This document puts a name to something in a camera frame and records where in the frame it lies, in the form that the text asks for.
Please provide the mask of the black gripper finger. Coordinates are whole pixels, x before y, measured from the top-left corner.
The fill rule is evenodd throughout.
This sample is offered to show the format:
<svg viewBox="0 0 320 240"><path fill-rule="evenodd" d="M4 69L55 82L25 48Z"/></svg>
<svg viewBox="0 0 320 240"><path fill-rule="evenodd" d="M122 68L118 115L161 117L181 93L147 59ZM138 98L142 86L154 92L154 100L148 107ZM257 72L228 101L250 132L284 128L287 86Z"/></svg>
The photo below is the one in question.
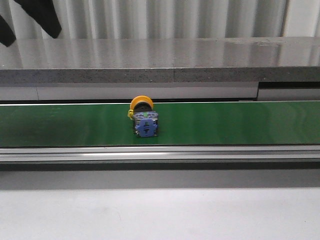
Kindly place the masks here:
<svg viewBox="0 0 320 240"><path fill-rule="evenodd" d="M60 35L62 27L52 0L15 0L15 2L19 4L50 37L56 39Z"/></svg>
<svg viewBox="0 0 320 240"><path fill-rule="evenodd" d="M0 15L0 43L6 47L11 46L16 41L16 36L6 22L6 20Z"/></svg>

